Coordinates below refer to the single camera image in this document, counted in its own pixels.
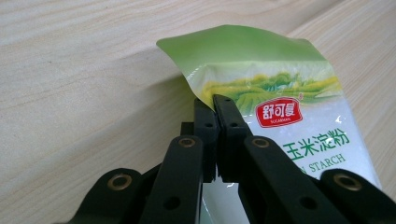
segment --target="metal screw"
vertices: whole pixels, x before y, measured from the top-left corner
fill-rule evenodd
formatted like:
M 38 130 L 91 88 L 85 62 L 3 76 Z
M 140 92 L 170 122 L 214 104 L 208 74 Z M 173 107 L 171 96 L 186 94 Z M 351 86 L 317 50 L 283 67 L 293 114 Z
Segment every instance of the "metal screw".
M 122 180 L 121 184 L 116 184 L 116 180 Z M 128 188 L 132 183 L 132 178 L 130 175 L 117 174 L 113 175 L 111 179 L 107 181 L 107 187 L 112 190 L 122 190 Z
M 192 138 L 182 138 L 178 140 L 178 144 L 182 147 L 192 147 L 195 145 L 195 141 Z
M 255 146 L 255 147 L 269 147 L 270 143 L 262 138 L 255 138 L 251 141 L 251 143 Z
M 334 175 L 333 179 L 337 185 L 343 187 L 344 189 L 358 191 L 362 188 L 361 182 L 359 182 L 355 178 L 350 177 L 349 175 L 336 174 Z

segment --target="corn starch package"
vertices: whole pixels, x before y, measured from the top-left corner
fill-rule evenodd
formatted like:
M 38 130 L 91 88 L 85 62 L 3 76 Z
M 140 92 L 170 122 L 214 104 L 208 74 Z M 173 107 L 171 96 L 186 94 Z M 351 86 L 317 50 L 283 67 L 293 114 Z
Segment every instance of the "corn starch package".
M 342 168 L 380 188 L 332 66 L 307 40 L 224 25 L 157 45 L 198 98 L 212 108 L 214 94 L 232 98 L 253 134 L 274 139 L 305 174 Z

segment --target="wooden table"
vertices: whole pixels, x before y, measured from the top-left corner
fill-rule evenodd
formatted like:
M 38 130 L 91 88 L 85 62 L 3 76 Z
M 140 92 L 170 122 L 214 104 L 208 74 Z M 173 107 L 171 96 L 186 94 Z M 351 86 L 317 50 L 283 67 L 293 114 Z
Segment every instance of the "wooden table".
M 310 40 L 396 200 L 396 1 L 2 1 L 0 223 L 69 220 L 94 182 L 162 161 L 194 98 L 155 43 L 222 24 Z

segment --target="brand logo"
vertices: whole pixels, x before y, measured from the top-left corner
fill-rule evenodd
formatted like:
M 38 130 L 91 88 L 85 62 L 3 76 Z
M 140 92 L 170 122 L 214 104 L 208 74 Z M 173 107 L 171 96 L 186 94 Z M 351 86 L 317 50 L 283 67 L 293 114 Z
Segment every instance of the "brand logo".
M 256 117 L 263 128 L 288 125 L 303 119 L 299 102 L 290 97 L 279 97 L 257 105 Z

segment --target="wood grain surface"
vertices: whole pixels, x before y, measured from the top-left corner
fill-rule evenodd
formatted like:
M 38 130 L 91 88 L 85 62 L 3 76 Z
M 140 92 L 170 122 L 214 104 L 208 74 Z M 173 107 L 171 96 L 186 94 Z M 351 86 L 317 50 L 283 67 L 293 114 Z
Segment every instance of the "wood grain surface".
M 194 98 L 155 43 L 222 24 L 310 40 L 396 200 L 396 1 L 0 1 L 0 223 L 69 220 L 95 181 L 160 163 Z

